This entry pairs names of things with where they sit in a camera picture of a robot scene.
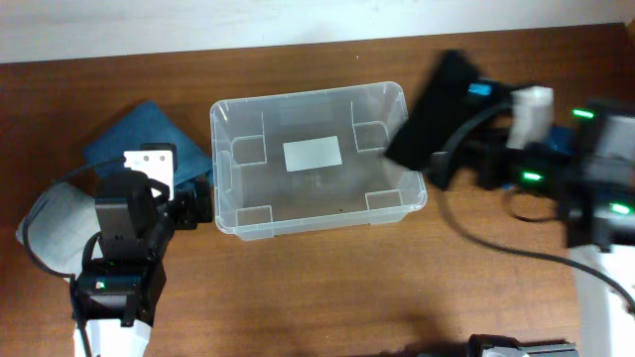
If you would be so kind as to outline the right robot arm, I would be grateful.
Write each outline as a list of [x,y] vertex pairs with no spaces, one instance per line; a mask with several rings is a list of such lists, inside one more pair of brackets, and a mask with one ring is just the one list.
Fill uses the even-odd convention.
[[429,107],[444,121],[428,152],[428,176],[447,190],[461,167],[484,189],[552,200],[569,254],[559,257],[488,242],[463,227],[445,200],[444,220],[483,248],[573,269],[585,356],[634,353],[634,112],[595,101],[574,109],[578,127],[554,140],[554,93],[544,86],[509,87],[479,80],[451,84]]

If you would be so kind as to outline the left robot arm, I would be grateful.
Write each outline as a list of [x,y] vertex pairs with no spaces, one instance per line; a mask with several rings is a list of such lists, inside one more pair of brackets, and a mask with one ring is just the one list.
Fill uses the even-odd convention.
[[96,189],[98,231],[86,242],[81,272],[70,279],[78,356],[141,356],[167,281],[163,264],[178,231],[213,219],[210,185],[178,190],[177,147],[148,143],[126,151],[120,170]]

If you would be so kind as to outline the black taped clothing bundle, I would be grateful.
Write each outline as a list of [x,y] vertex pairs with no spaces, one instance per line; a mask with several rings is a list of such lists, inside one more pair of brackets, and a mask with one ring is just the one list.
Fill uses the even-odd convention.
[[384,156],[411,171],[425,169],[431,155],[466,121],[463,100],[478,78],[478,68],[462,52],[442,52],[408,120],[390,141]]

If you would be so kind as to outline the blue taped clothing bundle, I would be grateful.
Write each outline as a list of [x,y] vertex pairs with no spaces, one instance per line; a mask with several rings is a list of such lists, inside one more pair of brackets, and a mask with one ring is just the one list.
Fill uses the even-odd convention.
[[538,195],[552,195],[571,162],[573,137],[573,129],[553,127],[543,141],[524,149],[505,149],[497,168],[498,181],[504,187],[516,185]]

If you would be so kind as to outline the light blue jeans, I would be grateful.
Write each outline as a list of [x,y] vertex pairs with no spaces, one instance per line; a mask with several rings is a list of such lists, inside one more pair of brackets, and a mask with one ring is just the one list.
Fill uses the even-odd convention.
[[41,202],[45,207],[29,225],[31,249],[52,270],[78,276],[84,246],[100,230],[95,199],[63,182],[42,194]]

